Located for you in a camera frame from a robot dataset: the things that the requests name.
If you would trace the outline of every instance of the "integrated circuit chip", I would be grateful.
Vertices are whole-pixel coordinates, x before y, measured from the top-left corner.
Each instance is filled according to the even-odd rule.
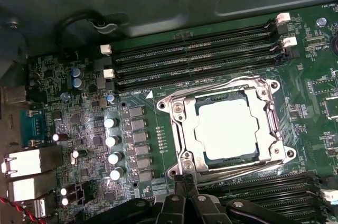
[[[80,123],[80,115],[79,114],[74,114],[70,117],[70,122],[72,124],[78,124]]]
[[[103,89],[106,87],[106,80],[104,77],[96,78],[96,85],[98,89]]]
[[[129,109],[130,117],[138,117],[143,115],[143,108],[142,107],[136,107]]]
[[[326,115],[328,119],[338,118],[338,97],[328,97],[324,99]]]
[[[100,145],[102,145],[102,138],[101,138],[101,136],[94,136],[93,137],[93,145],[94,146],[100,146]]]
[[[152,170],[141,171],[139,173],[139,181],[140,182],[151,181],[152,179],[153,179],[153,171]]]
[[[99,101],[92,101],[91,102],[91,106],[94,108],[94,107],[98,107],[100,106],[100,102]]]
[[[149,146],[144,145],[144,146],[136,146],[135,147],[135,154],[136,155],[145,155],[149,154]]]
[[[131,169],[146,169],[150,167],[152,164],[152,160],[149,157],[133,160],[129,163],[129,167]]]
[[[88,169],[81,169],[80,175],[81,175],[81,177],[83,177],[83,176],[89,176]]]
[[[113,202],[115,200],[115,193],[114,192],[107,192],[104,195],[105,200],[108,202]]]
[[[54,120],[61,120],[62,119],[62,112],[60,110],[55,110],[53,112],[53,119]]]
[[[145,169],[147,167],[150,167],[151,163],[152,163],[152,161],[151,161],[151,159],[149,157],[138,159],[137,160],[137,167],[139,169]]]
[[[145,127],[145,122],[143,119],[132,121],[131,123],[133,130],[142,129]]]
[[[143,142],[147,140],[147,133],[146,132],[141,132],[141,133],[135,133],[134,134],[134,142]]]

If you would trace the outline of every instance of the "black cable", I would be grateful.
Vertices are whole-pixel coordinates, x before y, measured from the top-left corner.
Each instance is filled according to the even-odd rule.
[[[105,18],[94,10],[83,10],[73,13],[62,19],[55,25],[55,44],[60,55],[63,55],[63,33],[64,30],[72,23],[88,20],[96,26],[104,26]]]

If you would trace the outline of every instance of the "motherboard mounting hole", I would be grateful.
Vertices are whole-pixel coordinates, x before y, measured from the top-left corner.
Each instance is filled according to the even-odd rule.
[[[271,87],[273,89],[276,89],[278,87],[278,83],[276,83],[276,82],[271,83]]]
[[[286,155],[287,155],[287,157],[292,158],[292,157],[294,157],[295,153],[294,153],[294,151],[289,150],[289,151],[287,151]]]
[[[138,188],[138,183],[133,183],[133,188],[134,189]]]

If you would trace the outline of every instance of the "blue capacitor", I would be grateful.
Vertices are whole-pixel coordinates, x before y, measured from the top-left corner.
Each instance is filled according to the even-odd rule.
[[[115,96],[114,95],[107,95],[107,101],[112,103],[115,100]]]

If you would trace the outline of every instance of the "ram slot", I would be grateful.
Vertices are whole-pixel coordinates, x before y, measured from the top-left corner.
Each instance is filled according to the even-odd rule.
[[[131,49],[126,49],[122,51],[117,51],[116,54],[120,58],[128,57],[128,56],[135,56],[140,54],[147,54],[147,53],[153,53],[158,50],[171,50],[175,49],[178,46],[182,45],[182,43],[194,43],[194,42],[205,42],[208,39],[212,39],[215,37],[231,37],[231,36],[238,36],[238,35],[250,35],[250,34],[257,34],[257,33],[269,33],[269,31],[274,30],[274,27],[271,26],[271,20],[269,20],[266,24],[262,25],[256,25],[256,26],[250,26],[250,27],[244,27],[241,29],[234,29],[234,30],[228,30],[223,32],[217,32],[217,33],[211,33],[211,34],[203,34],[198,36],[192,36],[188,38],[187,40],[170,40],[162,43],[156,43],[156,44],[150,44],[146,46],[138,46]]]
[[[175,72],[173,75],[151,76],[146,79],[134,79],[133,81],[116,82],[116,89],[120,92],[139,90],[145,88],[153,88],[158,86],[171,85],[174,83],[185,82],[190,80],[203,79],[208,77],[216,77],[229,73],[248,71],[260,68],[273,67],[279,64],[276,58],[265,59],[262,61],[249,61],[240,64],[214,64],[209,65],[206,69],[197,68],[194,71]]]
[[[261,42],[274,42],[271,40],[269,34],[265,35],[256,35],[256,36],[236,36],[235,38],[229,39],[210,39],[207,42],[203,43],[193,43],[193,44],[182,44],[181,46],[175,47],[174,49],[158,50],[156,52],[138,54],[126,58],[120,58],[115,56],[115,61],[119,68],[125,66],[139,66],[142,63],[153,62],[153,60],[166,59],[166,58],[179,58],[187,54],[188,52],[201,52],[207,51],[209,49],[219,48],[219,47],[237,47],[250,43],[261,43]]]
[[[267,49],[260,49],[256,51],[250,51],[250,52],[242,52],[239,55],[234,56],[234,53],[229,54],[217,54],[212,57],[206,57],[206,58],[191,58],[187,60],[172,60],[168,61],[163,66],[158,66],[156,68],[142,68],[134,70],[131,70],[130,72],[123,72],[120,73],[120,77],[123,80],[130,80],[132,78],[141,78],[141,77],[147,77],[151,76],[153,74],[159,74],[159,73],[171,73],[175,71],[180,70],[191,70],[194,68],[207,66],[208,64],[221,64],[221,63],[227,63],[227,62],[235,62],[237,60],[247,60],[247,59],[253,59],[253,58],[261,58],[261,57],[267,57],[271,56],[271,52]]]

